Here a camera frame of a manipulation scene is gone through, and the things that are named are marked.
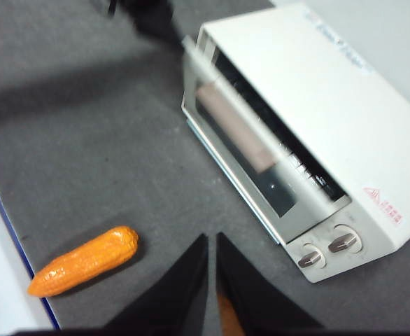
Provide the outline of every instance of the blue edge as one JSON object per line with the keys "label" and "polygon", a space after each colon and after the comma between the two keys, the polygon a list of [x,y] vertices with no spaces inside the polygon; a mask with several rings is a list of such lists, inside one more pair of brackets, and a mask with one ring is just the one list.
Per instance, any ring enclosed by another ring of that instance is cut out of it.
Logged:
{"label": "blue edge", "polygon": [[[1,217],[3,218],[3,222],[6,225],[6,228],[9,231],[9,235],[12,238],[14,245],[17,249],[17,252],[20,254],[21,259],[23,260],[24,266],[26,267],[28,274],[31,278],[34,277],[34,271],[32,270],[31,264],[29,264],[28,259],[26,258],[26,254],[24,253],[23,250],[23,246],[20,243],[20,240],[17,237],[17,233],[14,230],[14,227],[12,226],[12,223],[10,222],[9,216],[6,213],[6,210],[4,209],[3,203],[1,202],[1,198],[0,198],[0,214]],[[48,314],[48,316],[50,317],[51,323],[54,326],[54,328],[56,330],[60,330],[60,326],[57,322],[56,316],[54,315],[54,313],[51,310],[50,304],[48,303],[48,301],[43,297],[41,298],[41,302],[43,303],[43,306],[46,309],[46,312]]]}

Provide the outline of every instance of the gray floor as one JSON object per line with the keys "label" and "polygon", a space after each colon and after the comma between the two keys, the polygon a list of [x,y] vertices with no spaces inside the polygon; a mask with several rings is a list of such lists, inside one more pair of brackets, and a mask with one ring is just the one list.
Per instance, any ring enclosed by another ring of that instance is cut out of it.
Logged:
{"label": "gray floor", "polygon": [[[49,300],[61,326],[103,325],[199,233],[223,231],[327,327],[410,329],[410,242],[307,282],[188,129],[178,56],[135,36],[122,15],[101,16],[100,4],[0,1],[0,194],[32,267],[113,225],[141,235],[119,272]],[[176,1],[176,17],[196,34],[203,21],[267,6]],[[204,335],[219,335],[210,266]]]}

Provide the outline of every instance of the white toaster oven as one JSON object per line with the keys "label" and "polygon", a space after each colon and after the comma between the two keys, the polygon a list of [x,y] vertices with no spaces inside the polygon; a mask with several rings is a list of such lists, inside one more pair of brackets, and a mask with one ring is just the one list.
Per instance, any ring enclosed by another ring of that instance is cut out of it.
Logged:
{"label": "white toaster oven", "polygon": [[184,40],[188,123],[312,282],[410,239],[410,103],[302,4]]}

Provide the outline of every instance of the red label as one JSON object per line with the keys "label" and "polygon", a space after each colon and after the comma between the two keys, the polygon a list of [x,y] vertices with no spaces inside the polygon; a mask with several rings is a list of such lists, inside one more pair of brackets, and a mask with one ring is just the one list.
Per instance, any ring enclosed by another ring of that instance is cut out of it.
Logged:
{"label": "red label", "polygon": [[381,201],[381,191],[379,189],[366,187],[364,191],[395,225],[402,222],[402,214],[388,200]]}

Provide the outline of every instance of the orange corn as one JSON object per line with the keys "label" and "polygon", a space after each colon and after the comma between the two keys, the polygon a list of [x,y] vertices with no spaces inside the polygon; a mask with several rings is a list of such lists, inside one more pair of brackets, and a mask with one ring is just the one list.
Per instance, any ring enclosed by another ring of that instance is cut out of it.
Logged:
{"label": "orange corn", "polygon": [[138,235],[127,226],[115,227],[55,258],[32,279],[28,293],[44,297],[60,294],[129,260]]}

